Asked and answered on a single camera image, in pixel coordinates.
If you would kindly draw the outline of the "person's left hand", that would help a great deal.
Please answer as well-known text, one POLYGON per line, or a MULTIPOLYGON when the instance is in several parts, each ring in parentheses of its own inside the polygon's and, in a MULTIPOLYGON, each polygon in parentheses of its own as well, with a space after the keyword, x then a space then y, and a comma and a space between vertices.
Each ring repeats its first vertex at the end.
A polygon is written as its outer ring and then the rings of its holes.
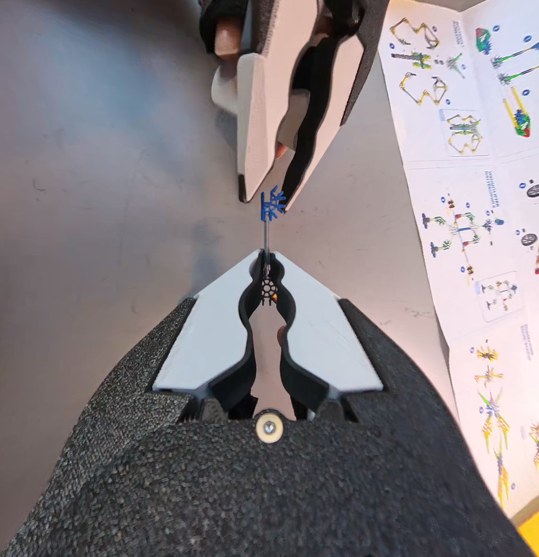
POLYGON ((235 62, 240 56, 242 32, 242 19, 220 18, 215 28, 215 55, 224 62, 235 62))

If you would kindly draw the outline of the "grey desk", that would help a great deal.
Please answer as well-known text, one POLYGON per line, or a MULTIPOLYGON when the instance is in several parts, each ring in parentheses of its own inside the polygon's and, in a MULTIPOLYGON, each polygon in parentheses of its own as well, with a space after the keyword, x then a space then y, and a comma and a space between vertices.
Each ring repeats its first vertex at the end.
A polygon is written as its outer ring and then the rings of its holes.
MULTIPOLYGON (((111 369, 263 243, 196 1, 0 1, 0 553, 111 369)), ((379 58, 273 249, 456 415, 379 58)))

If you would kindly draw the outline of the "blue toy connector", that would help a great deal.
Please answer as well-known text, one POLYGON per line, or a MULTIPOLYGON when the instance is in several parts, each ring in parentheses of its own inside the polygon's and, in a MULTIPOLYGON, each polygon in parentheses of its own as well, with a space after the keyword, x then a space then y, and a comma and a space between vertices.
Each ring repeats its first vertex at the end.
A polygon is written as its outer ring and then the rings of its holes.
POLYGON ((260 220, 262 222, 272 222, 277 219, 279 214, 283 214, 286 209, 287 198, 280 186, 276 185, 268 195, 262 191, 260 196, 260 220))

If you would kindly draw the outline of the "yellow parts bin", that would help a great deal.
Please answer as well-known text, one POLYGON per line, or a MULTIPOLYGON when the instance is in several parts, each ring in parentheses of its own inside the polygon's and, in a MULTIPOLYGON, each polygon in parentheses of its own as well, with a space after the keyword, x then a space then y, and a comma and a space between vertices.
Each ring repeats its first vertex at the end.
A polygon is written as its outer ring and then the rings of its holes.
POLYGON ((535 556, 539 556, 539 496, 518 511, 511 520, 535 556))

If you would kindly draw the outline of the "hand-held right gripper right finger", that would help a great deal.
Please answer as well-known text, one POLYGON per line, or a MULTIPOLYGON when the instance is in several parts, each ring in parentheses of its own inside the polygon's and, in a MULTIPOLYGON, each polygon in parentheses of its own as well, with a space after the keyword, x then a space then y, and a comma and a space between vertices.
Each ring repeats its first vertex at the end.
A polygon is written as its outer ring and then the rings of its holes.
POLYGON ((285 321, 280 376, 291 398, 316 412, 325 400, 382 391, 341 299, 279 252, 271 254, 270 277, 285 321))

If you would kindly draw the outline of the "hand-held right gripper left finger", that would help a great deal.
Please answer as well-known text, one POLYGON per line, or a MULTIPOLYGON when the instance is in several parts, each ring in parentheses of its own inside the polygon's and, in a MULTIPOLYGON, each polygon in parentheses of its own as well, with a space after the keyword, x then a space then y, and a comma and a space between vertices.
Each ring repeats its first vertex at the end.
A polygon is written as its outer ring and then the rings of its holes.
POLYGON ((254 251, 194 297, 153 391, 215 398, 226 411, 251 393, 257 367, 249 318, 261 301, 263 260, 254 251))

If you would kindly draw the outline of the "white instruction sheet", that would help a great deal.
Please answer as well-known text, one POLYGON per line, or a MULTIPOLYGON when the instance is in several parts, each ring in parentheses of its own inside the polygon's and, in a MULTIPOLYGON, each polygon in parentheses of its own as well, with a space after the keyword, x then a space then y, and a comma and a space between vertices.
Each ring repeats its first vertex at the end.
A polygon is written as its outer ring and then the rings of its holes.
POLYGON ((461 429, 513 517, 539 497, 539 1, 391 1, 379 53, 461 429))

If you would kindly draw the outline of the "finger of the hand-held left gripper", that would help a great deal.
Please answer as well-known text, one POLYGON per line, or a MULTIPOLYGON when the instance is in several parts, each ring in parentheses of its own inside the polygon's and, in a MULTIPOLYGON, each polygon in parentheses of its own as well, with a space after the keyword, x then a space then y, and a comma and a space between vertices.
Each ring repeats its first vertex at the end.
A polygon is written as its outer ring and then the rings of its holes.
POLYGON ((356 35, 329 36, 309 57, 309 100, 282 185, 287 212, 338 133, 364 47, 356 35))
POLYGON ((323 1, 248 1, 237 63, 239 200, 249 203, 271 171, 297 66, 323 1))

